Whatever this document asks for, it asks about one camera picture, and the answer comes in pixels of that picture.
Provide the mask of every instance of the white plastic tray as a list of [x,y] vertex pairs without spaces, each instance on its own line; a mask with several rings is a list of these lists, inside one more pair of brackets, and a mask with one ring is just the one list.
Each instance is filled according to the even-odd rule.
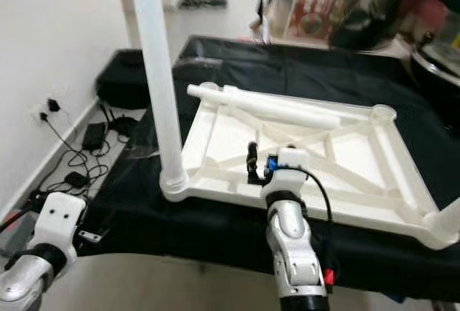
[[[200,87],[217,89],[213,83]],[[442,214],[399,135],[392,108],[275,96],[228,86],[222,91],[299,111],[311,111],[314,106],[321,113],[339,116],[341,125],[330,131],[312,129],[201,101],[183,147],[183,164],[190,178],[187,190],[166,195],[169,199],[192,195],[264,208],[261,187],[247,184],[248,143],[259,145],[259,175],[263,175],[267,154],[294,144],[310,154],[310,170],[326,188],[337,223],[413,236],[432,249],[459,240],[458,228],[447,228],[445,221],[440,225]],[[305,183],[302,199],[309,216],[326,219],[324,200],[312,181]]]

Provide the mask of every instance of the power outlet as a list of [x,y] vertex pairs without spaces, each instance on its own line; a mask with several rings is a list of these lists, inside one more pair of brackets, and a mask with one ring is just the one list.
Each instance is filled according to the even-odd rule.
[[40,113],[44,112],[46,114],[49,113],[48,106],[45,104],[37,104],[30,109],[30,116],[34,119],[37,125],[41,126],[43,124],[42,119],[40,118]]

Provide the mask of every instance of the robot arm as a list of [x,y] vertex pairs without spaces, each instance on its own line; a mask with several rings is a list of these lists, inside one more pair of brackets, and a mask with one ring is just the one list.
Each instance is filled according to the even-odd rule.
[[74,196],[47,196],[28,249],[11,258],[0,275],[0,310],[40,308],[42,294],[77,259],[72,242],[85,208],[85,201]]
[[308,153],[281,148],[269,156],[265,180],[257,176],[257,146],[249,145],[248,181],[263,186],[261,197],[267,204],[267,242],[273,253],[274,272],[283,311],[329,310],[326,285],[316,253],[311,246],[311,230],[304,218],[300,198],[308,174]]

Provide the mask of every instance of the floor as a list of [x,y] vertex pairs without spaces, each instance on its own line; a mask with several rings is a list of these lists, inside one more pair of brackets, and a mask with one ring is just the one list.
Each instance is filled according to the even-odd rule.
[[[257,0],[229,0],[227,10],[200,9],[165,14],[170,58],[175,60],[190,34],[249,38],[249,23],[256,17]],[[135,17],[127,15],[132,45],[139,46]],[[127,113],[139,118],[142,112]],[[90,122],[103,120],[96,113]],[[123,144],[108,137],[112,150],[102,162],[112,164]],[[63,177],[60,169],[55,179]],[[94,185],[91,194],[97,191]],[[428,301],[406,300],[402,305],[374,292],[336,288],[330,298],[332,310],[429,311]],[[272,276],[195,261],[110,254],[79,259],[45,295],[44,311],[253,311],[278,310]]]

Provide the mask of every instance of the black tablecloth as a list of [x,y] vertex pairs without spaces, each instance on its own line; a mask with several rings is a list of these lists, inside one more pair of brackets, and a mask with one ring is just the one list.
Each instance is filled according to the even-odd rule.
[[[216,60],[197,62],[190,57]],[[398,60],[282,46],[259,46],[193,37],[173,75],[185,141],[199,100],[188,84],[212,81],[244,90],[285,94],[397,111],[396,125],[439,208],[460,195],[460,142],[444,129],[429,102],[413,87]],[[80,255],[107,252],[167,254],[272,271],[263,210],[189,198],[169,203],[158,185],[159,157],[150,110],[116,161],[91,206],[85,229],[110,231]],[[322,221],[311,220],[321,237]],[[338,284],[400,296],[460,302],[460,244],[431,251],[415,239],[336,225]]]

